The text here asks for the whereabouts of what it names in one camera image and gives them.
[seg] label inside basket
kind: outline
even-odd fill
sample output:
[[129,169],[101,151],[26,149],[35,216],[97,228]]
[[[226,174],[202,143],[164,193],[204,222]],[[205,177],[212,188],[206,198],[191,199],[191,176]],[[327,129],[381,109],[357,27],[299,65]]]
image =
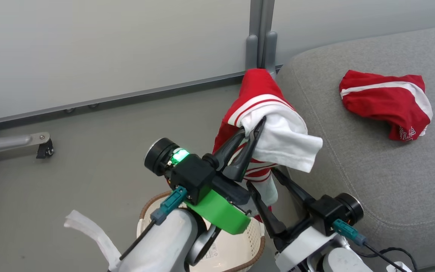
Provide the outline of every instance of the label inside basket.
[[216,243],[213,243],[209,248],[209,250],[207,251],[206,255],[202,257],[202,260],[215,258],[217,256],[219,256],[218,247],[216,246]]

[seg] gray sofa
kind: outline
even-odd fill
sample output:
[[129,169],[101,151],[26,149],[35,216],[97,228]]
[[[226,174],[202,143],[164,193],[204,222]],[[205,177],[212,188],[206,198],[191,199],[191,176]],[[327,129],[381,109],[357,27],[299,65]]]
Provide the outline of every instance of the gray sofa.
[[[426,135],[392,141],[385,122],[348,112],[338,84],[349,69],[422,75],[434,114]],[[435,266],[435,28],[309,50],[284,65],[276,81],[309,134],[323,138],[312,172],[290,170],[292,179],[315,197],[354,195],[365,212],[357,228],[375,248],[402,247],[419,268]],[[411,265],[403,253],[386,255]],[[379,258],[365,262],[385,271]]]

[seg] caster wheel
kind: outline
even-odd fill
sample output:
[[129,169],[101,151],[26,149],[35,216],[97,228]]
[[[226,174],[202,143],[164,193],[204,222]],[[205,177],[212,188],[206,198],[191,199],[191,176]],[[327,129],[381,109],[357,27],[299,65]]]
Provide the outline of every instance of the caster wheel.
[[37,159],[49,158],[53,156],[53,152],[54,152],[53,142],[50,139],[46,143],[41,144],[38,147],[38,153],[36,154],[36,158]]

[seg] gray floor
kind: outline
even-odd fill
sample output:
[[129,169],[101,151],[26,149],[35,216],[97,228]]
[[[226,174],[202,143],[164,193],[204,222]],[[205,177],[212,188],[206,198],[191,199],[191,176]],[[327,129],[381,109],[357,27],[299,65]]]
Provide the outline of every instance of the gray floor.
[[[143,205],[169,190],[144,168],[143,157],[158,138],[203,155],[210,152],[238,85],[68,115],[0,131],[0,135],[49,131],[55,155],[0,161],[0,272],[105,271],[98,246],[63,227],[79,210],[125,250],[135,238]],[[296,220],[289,198],[280,199],[280,217]],[[252,271],[278,271],[272,246]]]

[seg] brown basket rim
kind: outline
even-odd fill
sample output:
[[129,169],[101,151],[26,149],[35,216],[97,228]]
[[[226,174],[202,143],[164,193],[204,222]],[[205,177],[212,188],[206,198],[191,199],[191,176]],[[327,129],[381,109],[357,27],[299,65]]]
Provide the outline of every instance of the brown basket rim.
[[[149,201],[147,201],[147,203],[143,206],[142,211],[140,212],[140,219],[143,219],[145,217],[145,214],[147,213],[147,210],[149,209],[150,205],[152,205],[152,203],[154,203],[157,199],[163,198],[165,196],[169,196],[171,194],[172,191],[167,191],[165,193],[160,193],[156,196],[154,196],[153,198],[151,198]],[[228,270],[225,270],[223,272],[239,272],[240,270],[243,270],[247,267],[250,267],[252,265],[254,265],[259,258],[261,257],[261,255],[263,255],[263,251],[264,251],[264,243],[266,242],[266,239],[264,238],[264,236],[261,236],[261,241],[259,242],[259,249],[258,252],[256,253],[256,255],[249,260],[248,262],[242,264],[242,265],[238,265],[236,267],[230,268]]]

